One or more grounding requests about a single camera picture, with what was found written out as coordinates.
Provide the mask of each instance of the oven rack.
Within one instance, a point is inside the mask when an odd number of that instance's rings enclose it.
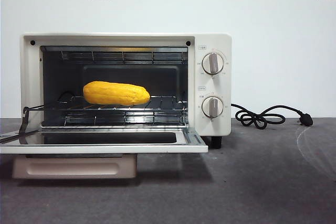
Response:
[[[120,114],[67,113],[63,121],[63,126],[187,125],[187,113],[125,111]]]
[[[68,111],[68,112],[88,112],[88,111],[127,111],[127,112],[186,112],[187,102],[178,101],[175,96],[155,96],[152,95],[146,104],[123,106],[115,104],[90,104],[84,97],[73,96],[69,101],[56,101],[34,107],[25,107],[25,111]]]

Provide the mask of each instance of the black power cord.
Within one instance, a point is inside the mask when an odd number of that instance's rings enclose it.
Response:
[[[251,124],[254,123],[255,127],[257,129],[263,130],[267,127],[267,124],[281,124],[284,123],[286,118],[283,115],[280,114],[274,114],[274,113],[267,113],[273,109],[277,108],[283,108],[287,110],[292,110],[295,111],[300,115],[300,122],[302,125],[305,126],[312,126],[313,125],[313,120],[309,114],[303,114],[301,111],[284,106],[284,105],[276,105],[269,107],[268,109],[262,111],[260,114],[256,114],[252,111],[247,110],[246,108],[236,105],[236,104],[231,104],[231,106],[239,108],[240,110],[236,113],[235,118],[241,122],[243,126],[250,126]],[[273,118],[280,118],[280,121],[270,121],[266,119],[265,117],[271,116]]]

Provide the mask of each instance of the open oven door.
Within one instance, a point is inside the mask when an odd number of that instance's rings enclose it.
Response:
[[[208,146],[193,129],[43,129],[2,135],[2,154],[205,153]]]

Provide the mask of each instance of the gray carpet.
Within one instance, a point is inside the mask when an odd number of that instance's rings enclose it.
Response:
[[[335,129],[234,121],[222,149],[139,155],[135,179],[14,180],[2,155],[1,223],[336,223]]]

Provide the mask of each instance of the toaster oven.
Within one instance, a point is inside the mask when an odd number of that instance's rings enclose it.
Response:
[[[205,153],[231,129],[227,34],[26,34],[22,125],[1,137],[16,178],[130,178],[138,153]],[[129,83],[141,105],[89,104],[91,81]]]

